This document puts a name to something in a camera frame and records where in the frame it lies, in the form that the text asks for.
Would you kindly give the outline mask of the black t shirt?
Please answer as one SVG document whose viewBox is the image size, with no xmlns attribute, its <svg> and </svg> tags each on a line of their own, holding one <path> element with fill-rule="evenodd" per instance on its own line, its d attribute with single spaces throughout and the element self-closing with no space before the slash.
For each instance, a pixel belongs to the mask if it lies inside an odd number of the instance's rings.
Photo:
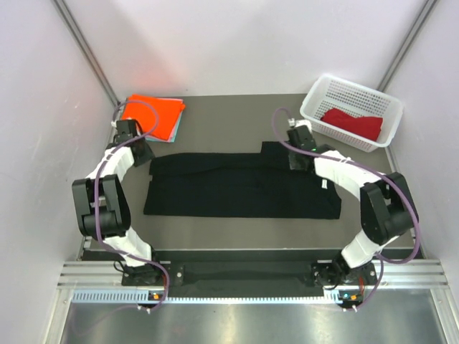
<svg viewBox="0 0 459 344">
<path fill-rule="evenodd" d="M 335 186 L 290 168 L 289 151 L 263 142 L 258 153 L 177 153 L 155 158 L 145 215 L 335 220 Z"/>
</svg>

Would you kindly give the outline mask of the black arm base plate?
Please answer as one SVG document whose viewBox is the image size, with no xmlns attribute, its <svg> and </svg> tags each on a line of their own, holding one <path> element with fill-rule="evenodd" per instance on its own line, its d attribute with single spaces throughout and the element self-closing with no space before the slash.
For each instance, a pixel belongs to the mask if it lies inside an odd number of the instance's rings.
<svg viewBox="0 0 459 344">
<path fill-rule="evenodd" d="M 345 277 L 331 261 L 337 249 L 158 250 L 169 273 L 169 296 L 318 296 L 327 287 L 362 288 L 376 283 L 372 263 Z"/>
</svg>

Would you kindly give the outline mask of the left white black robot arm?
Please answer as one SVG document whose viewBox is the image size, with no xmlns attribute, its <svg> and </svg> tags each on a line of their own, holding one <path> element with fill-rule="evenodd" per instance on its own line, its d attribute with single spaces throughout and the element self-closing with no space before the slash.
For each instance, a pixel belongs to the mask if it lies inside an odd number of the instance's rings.
<svg viewBox="0 0 459 344">
<path fill-rule="evenodd" d="M 123 259 L 113 263 L 123 273 L 123 285 L 147 286 L 162 278 L 155 250 L 132 227 L 131 212 L 121 182 L 128 170 L 154 157 L 136 120 L 119 120 L 113 142 L 87 177 L 72 183 L 80 233 L 92 237 Z"/>
</svg>

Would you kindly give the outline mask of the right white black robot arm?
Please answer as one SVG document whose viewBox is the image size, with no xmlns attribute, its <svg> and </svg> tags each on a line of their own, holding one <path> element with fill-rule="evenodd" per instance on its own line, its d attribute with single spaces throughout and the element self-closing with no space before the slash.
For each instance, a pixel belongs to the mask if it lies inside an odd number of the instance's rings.
<svg viewBox="0 0 459 344">
<path fill-rule="evenodd" d="M 308 120 L 289 120 L 290 168 L 335 183 L 359 201 L 361 229 L 332 260 L 336 278 L 352 283 L 389 243 L 419 220 L 406 179 L 400 173 L 371 172 L 329 145 L 317 145 Z"/>
</svg>

